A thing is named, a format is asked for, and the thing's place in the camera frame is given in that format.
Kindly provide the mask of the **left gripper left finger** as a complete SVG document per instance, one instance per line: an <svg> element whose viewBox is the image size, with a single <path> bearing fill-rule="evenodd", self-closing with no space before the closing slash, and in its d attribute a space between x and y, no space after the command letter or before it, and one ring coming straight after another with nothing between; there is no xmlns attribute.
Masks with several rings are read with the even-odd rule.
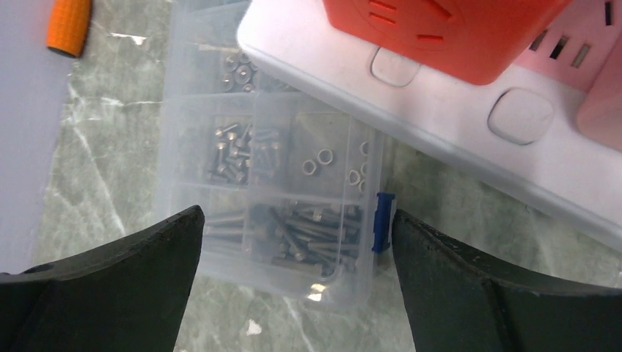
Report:
<svg viewBox="0 0 622 352"><path fill-rule="evenodd" d="M202 248L193 205L80 254L1 275L3 351L172 351Z"/></svg>

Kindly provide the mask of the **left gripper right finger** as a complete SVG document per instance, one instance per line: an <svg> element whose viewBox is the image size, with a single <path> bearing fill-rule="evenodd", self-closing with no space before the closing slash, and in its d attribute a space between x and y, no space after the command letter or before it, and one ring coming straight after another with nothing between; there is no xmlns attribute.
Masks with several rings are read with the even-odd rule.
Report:
<svg viewBox="0 0 622 352"><path fill-rule="evenodd" d="M392 252L417 351L619 351L621 290L514 265L403 210Z"/></svg>

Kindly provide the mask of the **white power strip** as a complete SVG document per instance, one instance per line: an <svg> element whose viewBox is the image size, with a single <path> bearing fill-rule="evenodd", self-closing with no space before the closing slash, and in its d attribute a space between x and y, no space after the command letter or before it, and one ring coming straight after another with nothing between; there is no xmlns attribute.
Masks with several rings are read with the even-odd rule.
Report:
<svg viewBox="0 0 622 352"><path fill-rule="evenodd" d="M321 1L253 1L260 69L621 248L621 149L581 134L585 93L512 64L476 86L334 28Z"/></svg>

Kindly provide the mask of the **clear plastic screw box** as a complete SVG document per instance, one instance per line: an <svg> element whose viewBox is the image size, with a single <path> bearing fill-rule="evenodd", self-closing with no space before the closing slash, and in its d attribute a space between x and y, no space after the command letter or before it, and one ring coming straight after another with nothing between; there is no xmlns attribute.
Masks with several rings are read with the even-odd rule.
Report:
<svg viewBox="0 0 622 352"><path fill-rule="evenodd" d="M192 205L198 272L324 307L370 295L382 135L260 69L248 1L172 8L153 214Z"/></svg>

